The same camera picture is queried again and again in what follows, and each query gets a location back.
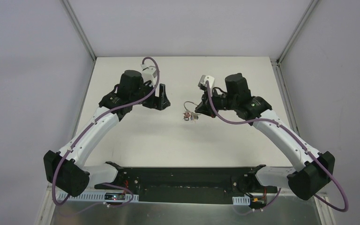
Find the keyring with keys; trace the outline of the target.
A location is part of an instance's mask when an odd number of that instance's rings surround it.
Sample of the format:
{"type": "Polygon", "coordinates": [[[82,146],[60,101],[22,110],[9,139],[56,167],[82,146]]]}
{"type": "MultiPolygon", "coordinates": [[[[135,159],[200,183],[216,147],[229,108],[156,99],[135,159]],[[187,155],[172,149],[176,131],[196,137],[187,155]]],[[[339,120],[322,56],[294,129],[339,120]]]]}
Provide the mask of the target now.
{"type": "Polygon", "coordinates": [[[198,119],[199,119],[199,113],[195,113],[194,111],[191,111],[189,110],[187,107],[186,107],[186,104],[192,104],[194,106],[197,106],[196,103],[192,102],[192,101],[185,101],[183,103],[183,106],[184,106],[184,113],[183,113],[183,120],[184,121],[188,121],[188,122],[196,122],[198,119]]]}

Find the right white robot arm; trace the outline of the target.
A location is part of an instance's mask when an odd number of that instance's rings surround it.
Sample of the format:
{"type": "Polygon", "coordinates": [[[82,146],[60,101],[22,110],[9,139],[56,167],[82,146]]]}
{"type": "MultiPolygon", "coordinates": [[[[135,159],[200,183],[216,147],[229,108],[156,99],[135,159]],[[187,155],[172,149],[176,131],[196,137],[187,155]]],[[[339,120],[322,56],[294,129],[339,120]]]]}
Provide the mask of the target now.
{"type": "Polygon", "coordinates": [[[234,111],[264,134],[290,161],[291,167],[259,165],[247,173],[247,192],[259,192],[266,186],[290,189],[308,200],[330,183],[335,158],[307,144],[283,123],[272,106],[262,97],[253,96],[241,73],[225,78],[226,91],[214,85],[212,76],[202,75],[198,87],[203,90],[195,112],[215,118],[220,110],[234,111]]]}

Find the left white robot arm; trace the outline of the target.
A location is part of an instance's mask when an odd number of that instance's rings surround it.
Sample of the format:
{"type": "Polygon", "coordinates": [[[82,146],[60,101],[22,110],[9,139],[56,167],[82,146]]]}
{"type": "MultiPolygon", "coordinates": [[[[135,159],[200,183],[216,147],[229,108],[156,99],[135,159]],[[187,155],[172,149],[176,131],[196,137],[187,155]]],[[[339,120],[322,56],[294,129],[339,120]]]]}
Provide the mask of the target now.
{"type": "Polygon", "coordinates": [[[86,166],[91,152],[103,137],[116,126],[134,105],[164,110],[170,106],[165,85],[158,83],[155,66],[143,67],[141,72],[126,70],[114,90],[103,96],[88,124],[57,152],[48,151],[43,158],[47,180],[71,197],[79,196],[86,188],[107,183],[112,189],[124,185],[120,167],[112,162],[86,166]]]}

